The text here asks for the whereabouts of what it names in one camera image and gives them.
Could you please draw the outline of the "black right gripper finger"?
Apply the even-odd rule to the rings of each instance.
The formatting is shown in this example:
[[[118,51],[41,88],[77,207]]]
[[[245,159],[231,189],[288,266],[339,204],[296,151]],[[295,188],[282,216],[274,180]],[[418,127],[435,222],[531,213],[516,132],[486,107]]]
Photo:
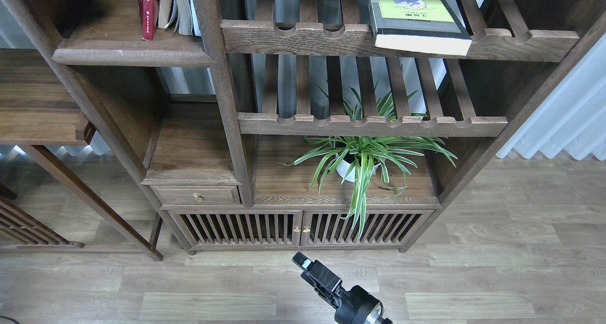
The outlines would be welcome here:
[[[340,298],[342,279],[324,264],[318,260],[311,261],[301,252],[295,253],[292,261],[303,270],[301,277],[321,298]]]

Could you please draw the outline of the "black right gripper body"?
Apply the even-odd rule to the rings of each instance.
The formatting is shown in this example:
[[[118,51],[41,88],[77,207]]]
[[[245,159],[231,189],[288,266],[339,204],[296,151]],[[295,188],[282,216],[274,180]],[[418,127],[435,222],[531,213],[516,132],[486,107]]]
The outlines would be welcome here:
[[[383,303],[359,285],[350,291],[340,287],[329,296],[327,303],[336,310],[338,324],[392,324],[383,315]]]

